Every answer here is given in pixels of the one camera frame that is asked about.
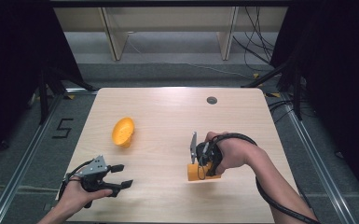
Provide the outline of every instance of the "floor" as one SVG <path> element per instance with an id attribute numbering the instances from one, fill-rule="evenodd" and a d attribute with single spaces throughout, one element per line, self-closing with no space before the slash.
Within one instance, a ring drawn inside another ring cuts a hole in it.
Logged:
<path id="1" fill-rule="evenodd" d="M 214 33 L 131 33 L 118 62 L 111 60 L 103 33 L 66 36 L 83 78 L 98 87 L 238 88 L 272 69 L 254 55 L 244 55 L 244 49 L 236 42 L 232 43 L 229 60 L 221 60 Z M 244 33 L 235 36 L 247 44 Z M 272 45 L 276 36 L 263 34 Z M 269 58 L 262 48 L 249 48 L 265 60 Z M 291 97 L 290 91 L 281 92 L 279 97 L 273 95 L 277 93 L 278 80 L 279 76 L 259 88 L 267 93 L 266 101 L 271 105 L 271 115 L 303 198 L 322 223 L 359 223 L 359 183 L 345 160 L 335 155 L 334 142 L 308 104 L 306 92 L 301 103 L 302 121 L 297 120 L 290 104 L 274 108 L 272 104 Z M 54 204 L 95 98 L 94 93 L 77 91 L 72 83 L 65 85 L 75 98 L 52 98 L 53 114 L 46 126 L 38 124 L 40 108 L 36 100 L 7 139 L 10 147 L 0 150 L 0 204 L 6 208 L 1 211 L 2 223 L 35 223 Z M 54 138 L 62 134 L 57 131 L 62 119 L 69 118 L 70 136 Z M 10 184 L 17 186 L 12 188 L 13 193 L 7 192 Z"/>

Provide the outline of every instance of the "metal frame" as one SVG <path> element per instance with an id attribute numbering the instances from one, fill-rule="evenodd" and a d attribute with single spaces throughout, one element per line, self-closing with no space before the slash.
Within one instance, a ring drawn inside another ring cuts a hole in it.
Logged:
<path id="1" fill-rule="evenodd" d="M 290 7 L 322 0 L 50 0 L 24 1 L 51 7 Z"/>
<path id="2" fill-rule="evenodd" d="M 27 150 L 22 156 L 19 165 L 17 166 L 13 176 L 10 178 L 9 182 L 7 183 L 4 189 L 4 192 L 0 197 L 0 223 L 5 217 L 7 209 L 9 208 L 11 202 L 14 199 L 14 196 L 16 195 L 16 191 L 26 174 L 26 171 L 28 170 L 28 167 L 30 166 L 34 158 L 40 143 L 42 142 L 42 139 L 50 124 L 54 111 L 57 109 L 61 100 L 62 100 L 62 95 L 55 95 L 53 102 L 51 103 L 50 106 L 51 113 L 49 113 L 45 122 L 40 124 L 39 127 L 37 128 L 34 138 L 32 139 L 30 145 L 27 147 Z"/>
<path id="3" fill-rule="evenodd" d="M 285 92 L 282 92 L 281 96 L 284 100 L 290 100 L 290 97 Z M 307 150 L 308 156 L 310 157 L 310 160 L 315 167 L 315 171 L 318 174 L 331 203 L 336 209 L 336 213 L 338 214 L 339 219 L 342 223 L 356 223 L 346 200 L 339 191 L 333 177 L 324 164 L 322 157 L 313 144 L 312 139 L 308 134 L 306 127 L 304 126 L 304 123 L 297 119 L 296 114 L 293 112 L 292 106 L 286 105 L 286 111 L 289 113 L 289 118 L 292 121 L 298 136 L 304 145 L 304 148 Z"/>

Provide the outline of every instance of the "black cable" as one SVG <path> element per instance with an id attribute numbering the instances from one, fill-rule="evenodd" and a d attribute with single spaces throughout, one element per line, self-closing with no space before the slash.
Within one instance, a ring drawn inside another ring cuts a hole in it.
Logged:
<path id="1" fill-rule="evenodd" d="M 246 32 L 244 32 L 244 33 L 245 33 L 245 36 L 248 38 L 248 40 L 249 40 L 252 44 L 254 44 L 255 46 L 258 46 L 259 48 L 262 48 L 262 49 L 264 48 L 263 46 L 257 44 L 255 41 L 253 41 L 253 40 L 251 39 L 251 37 L 249 37 L 249 35 L 248 35 Z"/>
<path id="2" fill-rule="evenodd" d="M 300 194 L 303 196 L 303 198 L 304 198 L 304 200 L 305 200 L 307 206 L 308 206 L 310 209 L 312 209 L 311 204 L 310 204 L 310 201 L 308 201 L 307 196 L 305 195 L 304 191 L 302 190 L 302 188 L 300 187 L 300 185 L 297 183 L 296 180 L 295 180 L 295 183 L 296 183 L 296 186 L 297 186 L 298 191 L 299 191 Z"/>
<path id="3" fill-rule="evenodd" d="M 82 168 L 82 167 L 85 166 L 85 165 L 90 164 L 93 160 L 94 160 L 94 159 L 92 159 L 92 160 L 90 160 L 90 161 L 85 161 L 85 162 L 83 162 L 81 165 L 77 166 L 74 171 L 72 171 L 71 173 L 66 174 L 66 176 L 65 176 L 65 181 L 66 181 L 66 183 L 69 182 L 69 178 L 71 178 L 80 168 Z"/>
<path id="4" fill-rule="evenodd" d="M 270 109 L 269 109 L 269 112 L 271 113 L 271 115 L 273 115 L 274 112 L 275 112 L 275 110 L 276 110 L 278 107 L 280 107 L 280 106 L 282 106 L 282 105 L 286 105 L 286 104 L 287 104 L 287 102 L 280 102 L 279 104 L 275 105 L 273 108 L 270 108 Z"/>
<path id="5" fill-rule="evenodd" d="M 285 101 L 277 101 L 275 103 L 271 103 L 268 105 L 268 107 L 272 106 L 272 105 L 277 105 L 277 104 L 280 104 L 280 103 L 290 103 L 292 102 L 293 100 L 285 100 Z"/>
<path id="6" fill-rule="evenodd" d="M 222 135 L 217 135 L 215 136 L 212 140 L 211 140 L 211 144 L 208 146 L 208 150 L 210 150 L 211 148 L 213 148 L 218 142 L 225 140 L 225 139 L 229 139 L 229 138 L 239 138 L 245 141 L 248 141 L 249 143 L 256 145 L 257 143 L 250 137 L 241 134 L 241 133 L 226 133 L 226 134 L 222 134 Z M 275 202 L 272 198 L 270 198 L 270 196 L 266 193 L 266 191 L 263 190 L 263 188 L 261 187 L 260 183 L 257 180 L 257 177 L 255 178 L 255 182 L 256 182 L 256 186 L 258 189 L 258 192 L 260 193 L 261 197 L 272 207 L 274 207 L 275 209 L 277 209 L 278 211 L 293 217 L 295 219 L 298 219 L 300 221 L 303 221 L 305 223 L 310 223 L 310 224 L 320 224 L 320 222 L 313 220 L 310 217 L 306 217 L 304 215 L 301 215 L 300 213 L 297 213 L 277 202 Z"/>
<path id="7" fill-rule="evenodd" d="M 200 178 L 200 167 L 202 167 L 202 172 L 203 172 L 202 178 Z M 206 172 L 205 172 L 204 165 L 202 164 L 202 160 L 200 162 L 200 166 L 197 167 L 197 176 L 199 177 L 200 180 L 204 180 L 206 178 Z"/>
<path id="8" fill-rule="evenodd" d="M 286 113 L 284 113 L 280 118 L 278 118 L 277 120 L 274 121 L 274 124 L 275 124 L 275 123 L 278 123 L 278 121 L 280 121 L 281 119 L 283 119 L 284 116 L 288 115 L 288 114 L 289 114 L 290 112 L 292 112 L 292 111 L 293 111 L 293 109 L 291 109 L 291 110 L 287 111 Z"/>
<path id="9" fill-rule="evenodd" d="M 264 44 L 264 41 L 263 41 L 264 38 L 263 38 L 263 36 L 260 34 L 260 19 L 259 19 L 260 7 L 256 7 L 255 9 L 256 9 L 256 21 L 254 22 L 254 21 L 252 20 L 251 15 L 249 14 L 248 8 L 245 7 L 246 14 L 248 15 L 248 18 L 249 18 L 249 20 L 251 21 L 252 26 L 253 26 L 253 28 L 254 28 L 250 39 L 252 39 L 254 33 L 256 33 L 256 34 L 258 35 L 258 37 L 259 37 L 259 39 L 260 39 L 260 41 L 261 41 L 261 43 L 262 43 L 262 45 L 263 45 L 264 53 L 266 54 L 266 56 L 267 56 L 267 58 L 268 58 L 268 60 L 269 60 L 269 58 L 270 58 L 271 55 L 270 55 L 269 52 L 266 50 L 267 47 L 266 47 L 266 45 Z"/>
<path id="10" fill-rule="evenodd" d="M 297 220 L 300 220 L 304 223 L 310 223 L 310 224 L 320 224 L 320 222 L 313 220 L 310 217 L 306 217 L 304 215 L 301 215 L 300 213 L 297 213 L 287 207 L 282 206 L 281 204 L 275 202 L 273 199 L 270 198 L 270 196 L 266 193 L 266 191 L 263 190 L 263 188 L 260 186 L 260 183 L 258 182 L 257 178 L 255 179 L 255 183 L 257 185 L 258 192 L 260 193 L 261 197 L 272 207 L 277 209 L 278 211 L 287 214 L 290 217 L 293 217 Z"/>
<path id="11" fill-rule="evenodd" d="M 260 59 L 261 61 L 263 61 L 264 63 L 269 63 L 269 61 L 265 60 L 264 58 L 262 58 L 260 55 L 258 55 L 257 53 L 255 53 L 254 51 L 248 49 L 247 47 L 245 47 L 242 43 L 240 43 L 240 41 L 237 40 L 237 38 L 235 38 L 235 36 L 232 37 L 243 49 L 249 51 L 250 53 L 252 53 L 253 55 L 255 55 L 258 59 Z"/>
<path id="12" fill-rule="evenodd" d="M 270 70 L 265 70 L 265 69 L 257 69 L 257 68 L 254 68 L 254 67 L 251 67 L 251 65 L 249 65 L 249 63 L 246 61 L 246 51 L 248 51 L 249 49 L 247 48 L 249 46 L 249 42 L 248 44 L 245 46 L 243 46 L 243 48 L 245 49 L 245 53 L 243 54 L 243 60 L 245 61 L 245 65 L 252 69 L 252 70 L 255 70 L 255 71 L 259 71 L 259 72 L 269 72 Z"/>

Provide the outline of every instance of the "table surface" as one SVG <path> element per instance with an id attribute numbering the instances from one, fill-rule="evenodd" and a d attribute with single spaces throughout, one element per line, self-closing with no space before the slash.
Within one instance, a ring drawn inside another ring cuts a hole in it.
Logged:
<path id="1" fill-rule="evenodd" d="M 217 99 L 210 105 L 207 98 Z M 114 145 L 115 124 L 131 117 L 131 146 Z M 116 198 L 94 201 L 70 221 L 159 223 L 272 223 L 269 206 L 255 187 L 248 166 L 227 170 L 220 179 L 187 181 L 190 142 L 209 132 L 243 133 L 270 155 L 294 187 L 283 147 L 259 89 L 117 88 L 101 89 L 80 135 L 68 172 L 104 155 L 106 164 L 124 164 L 108 183 L 133 179 Z"/>

